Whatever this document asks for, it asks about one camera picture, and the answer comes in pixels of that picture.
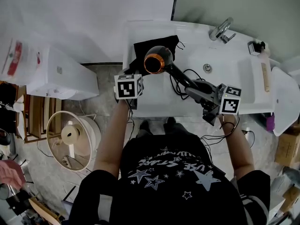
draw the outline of pink object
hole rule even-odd
[[[21,166],[15,161],[0,161],[0,181],[20,190],[26,183]]]
[[[267,118],[267,131],[271,132],[274,130],[274,128],[275,128],[275,116],[273,113],[272,116]]]

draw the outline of star print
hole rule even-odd
[[[177,174],[176,174],[177,177],[181,178],[182,175],[184,175],[184,173],[182,171],[177,171]]]
[[[174,161],[175,161],[175,162],[179,162],[180,160],[181,160],[180,157],[174,157]]]
[[[167,147],[165,147],[164,149],[161,149],[162,151],[168,151],[168,148]]]
[[[136,170],[135,174],[132,174],[129,176],[129,178],[133,178],[133,177],[137,177],[137,183],[139,184],[140,181],[142,180],[142,178],[144,176],[151,176],[151,174],[146,173],[148,169],[144,170],[144,171],[140,171],[140,170]]]
[[[210,190],[210,186],[211,186],[212,183],[220,182],[219,179],[216,179],[216,178],[212,177],[212,175],[214,173],[212,170],[209,170],[205,174],[202,174],[202,173],[194,170],[194,173],[196,174],[196,176],[199,179],[196,183],[202,184],[206,191]]]
[[[188,198],[190,198],[190,197],[193,197],[192,195],[191,195],[191,193],[192,192],[184,192],[184,195],[182,195],[186,200],[188,199]]]
[[[145,179],[148,181],[148,183],[146,184],[145,188],[152,187],[152,188],[154,188],[154,190],[158,189],[159,183],[164,182],[164,180],[158,179],[158,175],[155,178],[145,178]]]

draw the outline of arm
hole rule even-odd
[[[233,115],[224,115],[224,122],[232,122],[233,124],[236,124],[236,120]],[[232,131],[232,128],[232,124],[224,124],[224,134],[229,134]],[[231,163],[234,169],[234,175],[236,176],[237,180],[239,180],[247,173],[254,171],[252,151],[240,128],[240,124],[236,127],[234,132],[226,138],[226,140]]]
[[[128,119],[128,105],[120,100],[99,144],[93,170],[105,170],[118,178]]]

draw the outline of cardboard box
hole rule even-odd
[[[285,131],[286,134],[300,133],[300,117]]]
[[[292,167],[299,161],[300,135],[282,134],[275,155],[275,162]]]
[[[298,199],[300,195],[300,189],[296,187],[289,188],[285,194],[283,194],[283,197],[285,198],[285,202],[282,204],[280,210],[282,212],[287,212],[295,203],[295,201]]]

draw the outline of marker cube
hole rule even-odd
[[[232,115],[238,114],[240,108],[240,95],[241,89],[228,85],[222,95],[219,113]]]
[[[114,77],[117,99],[134,99],[143,91],[143,80],[141,74],[116,75]]]

